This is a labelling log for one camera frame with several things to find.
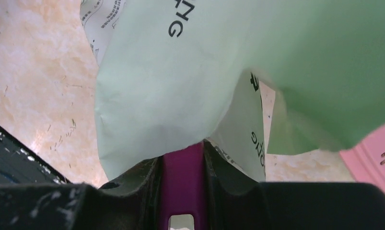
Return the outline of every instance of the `marble floor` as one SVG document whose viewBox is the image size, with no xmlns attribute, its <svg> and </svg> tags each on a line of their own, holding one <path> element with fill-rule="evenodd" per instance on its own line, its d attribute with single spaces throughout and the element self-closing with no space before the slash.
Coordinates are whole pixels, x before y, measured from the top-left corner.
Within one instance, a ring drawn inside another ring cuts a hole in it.
<svg viewBox="0 0 385 230">
<path fill-rule="evenodd" d="M 98 66 L 81 0 L 0 0 L 0 125 L 73 182 L 107 181 L 93 120 Z M 262 87 L 265 137 L 273 91 Z M 266 156 L 269 181 L 353 181 L 338 153 Z"/>
</svg>

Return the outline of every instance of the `purple strap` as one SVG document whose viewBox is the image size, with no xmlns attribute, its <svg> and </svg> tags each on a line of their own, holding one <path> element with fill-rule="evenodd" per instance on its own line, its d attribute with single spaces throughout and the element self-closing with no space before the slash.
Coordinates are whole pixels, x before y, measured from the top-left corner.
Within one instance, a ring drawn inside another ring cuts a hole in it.
<svg viewBox="0 0 385 230">
<path fill-rule="evenodd" d="M 164 155 L 159 230 L 173 215 L 191 214 L 195 230 L 207 230 L 203 143 Z"/>
</svg>

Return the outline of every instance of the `plastic bag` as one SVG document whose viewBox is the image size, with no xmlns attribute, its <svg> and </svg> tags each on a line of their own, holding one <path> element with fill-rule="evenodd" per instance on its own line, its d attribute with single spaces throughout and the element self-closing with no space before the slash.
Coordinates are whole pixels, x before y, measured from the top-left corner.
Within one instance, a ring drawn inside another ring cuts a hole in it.
<svg viewBox="0 0 385 230">
<path fill-rule="evenodd" d="M 261 100 L 236 99 L 252 74 L 276 91 L 268 153 L 350 148 L 385 123 L 385 0 L 87 0 L 81 17 L 109 179 L 213 136 L 263 180 Z"/>
</svg>

